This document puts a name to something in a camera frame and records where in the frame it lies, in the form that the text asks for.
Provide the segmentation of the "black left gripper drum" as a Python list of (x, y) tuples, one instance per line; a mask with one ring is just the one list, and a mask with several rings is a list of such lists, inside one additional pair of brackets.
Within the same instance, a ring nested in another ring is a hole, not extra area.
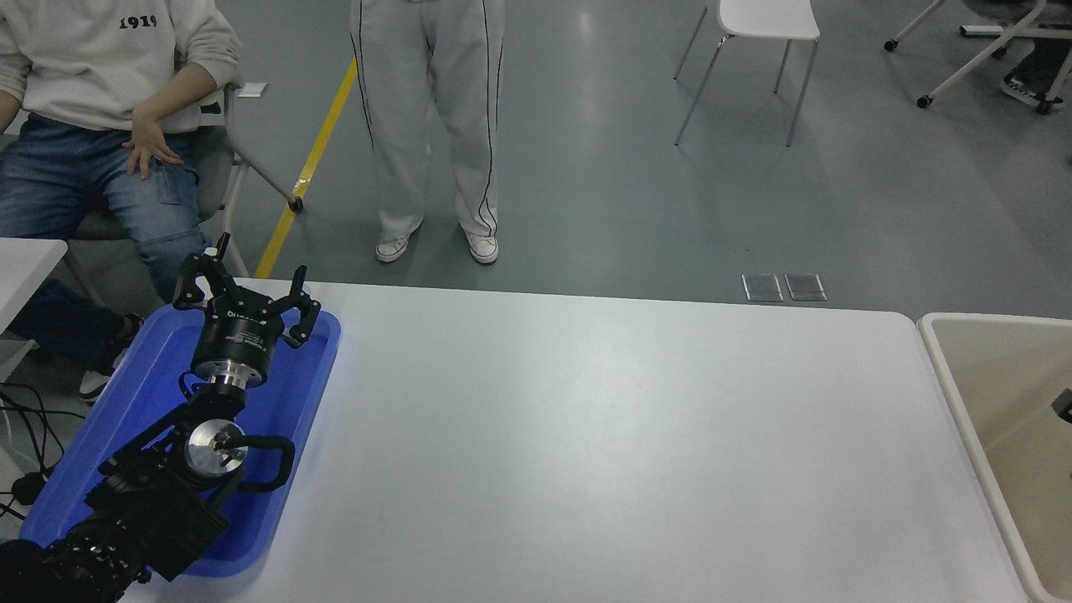
[(228, 302), (210, 302), (204, 308), (204, 329), (193, 355), (198, 376), (215, 374), (215, 365), (244, 365), (256, 376), (268, 376), (276, 340), (283, 330), (279, 313), (260, 312), (250, 304), (234, 308)]

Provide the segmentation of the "seated person's left hand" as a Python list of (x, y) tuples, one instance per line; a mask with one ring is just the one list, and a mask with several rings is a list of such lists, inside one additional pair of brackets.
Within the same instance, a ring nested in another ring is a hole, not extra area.
[(123, 142), (126, 149), (126, 176), (139, 176), (147, 180), (151, 176), (151, 162), (157, 160), (169, 167), (183, 167), (185, 161), (179, 153), (168, 147), (163, 130), (158, 126), (158, 118), (148, 111), (137, 108), (131, 115), (131, 132)]

